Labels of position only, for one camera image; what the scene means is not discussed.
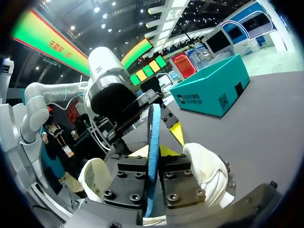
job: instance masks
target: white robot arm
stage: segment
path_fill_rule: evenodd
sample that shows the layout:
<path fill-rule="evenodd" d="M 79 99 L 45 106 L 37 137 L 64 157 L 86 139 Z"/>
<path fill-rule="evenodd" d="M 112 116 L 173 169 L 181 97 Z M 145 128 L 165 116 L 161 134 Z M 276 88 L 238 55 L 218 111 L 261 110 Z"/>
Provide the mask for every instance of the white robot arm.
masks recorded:
<path fill-rule="evenodd" d="M 72 84 L 30 84 L 25 91 L 27 115 L 21 127 L 25 143 L 33 143 L 37 131 L 49 117 L 47 104 L 70 100 L 86 93 L 85 104 L 96 114 L 120 117 L 123 110 L 137 97 L 130 89 L 129 73 L 113 52 L 97 47 L 89 56 L 90 80 Z"/>
<path fill-rule="evenodd" d="M 37 131 L 49 117 L 47 104 L 75 98 L 85 92 L 87 84 L 88 82 L 60 85 L 30 84 L 25 90 L 27 115 L 22 122 L 22 139 L 26 143 L 34 142 Z"/>

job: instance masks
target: blue sponge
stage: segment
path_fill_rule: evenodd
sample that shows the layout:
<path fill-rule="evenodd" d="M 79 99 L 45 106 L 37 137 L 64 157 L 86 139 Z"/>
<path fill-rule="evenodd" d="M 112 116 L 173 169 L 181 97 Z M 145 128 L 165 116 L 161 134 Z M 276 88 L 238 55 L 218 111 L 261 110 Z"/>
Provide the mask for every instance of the blue sponge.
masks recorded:
<path fill-rule="evenodd" d="M 159 160 L 159 146 L 160 146 L 160 119 L 161 119 L 161 107 L 159 104 L 153 104 L 150 106 L 149 117 L 152 114 L 152 126 L 149 143 L 149 157 L 148 157 L 148 207 L 145 217 L 151 215 L 153 209 L 153 200 L 155 194 L 155 187 L 157 182 L 157 167 Z"/>

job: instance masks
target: red display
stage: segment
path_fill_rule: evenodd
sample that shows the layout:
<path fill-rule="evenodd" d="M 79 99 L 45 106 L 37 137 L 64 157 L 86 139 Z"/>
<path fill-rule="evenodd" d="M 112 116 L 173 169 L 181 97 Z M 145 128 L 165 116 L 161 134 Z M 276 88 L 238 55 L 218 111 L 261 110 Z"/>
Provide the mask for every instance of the red display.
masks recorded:
<path fill-rule="evenodd" d="M 185 79 L 197 72 L 185 52 L 175 55 L 172 60 Z"/>
<path fill-rule="evenodd" d="M 75 119 L 80 116 L 79 112 L 77 111 L 76 104 L 78 101 L 75 101 L 67 110 L 68 117 L 75 124 Z"/>

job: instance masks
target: lanyard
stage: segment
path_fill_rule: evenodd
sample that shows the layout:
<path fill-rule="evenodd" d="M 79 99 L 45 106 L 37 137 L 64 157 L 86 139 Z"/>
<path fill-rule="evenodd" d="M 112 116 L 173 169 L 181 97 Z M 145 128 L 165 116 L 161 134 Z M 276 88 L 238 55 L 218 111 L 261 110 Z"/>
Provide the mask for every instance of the lanyard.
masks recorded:
<path fill-rule="evenodd" d="M 63 143 L 66 145 L 65 140 L 62 138 L 62 135 L 60 135 L 60 137 L 61 137 Z M 57 139 L 57 142 L 60 144 L 60 146 L 63 147 L 63 146 L 62 146 L 62 143 L 60 142 L 60 140 L 59 140 L 58 138 L 56 138 L 56 139 Z"/>

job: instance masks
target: teal box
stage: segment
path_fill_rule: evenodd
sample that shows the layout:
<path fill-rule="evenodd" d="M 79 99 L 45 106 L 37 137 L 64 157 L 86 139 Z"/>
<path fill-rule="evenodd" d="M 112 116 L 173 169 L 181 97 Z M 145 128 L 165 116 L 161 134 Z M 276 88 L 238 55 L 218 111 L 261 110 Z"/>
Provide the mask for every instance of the teal box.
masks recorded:
<path fill-rule="evenodd" d="M 200 70 L 170 89 L 181 109 L 222 117 L 250 79 L 240 55 Z"/>

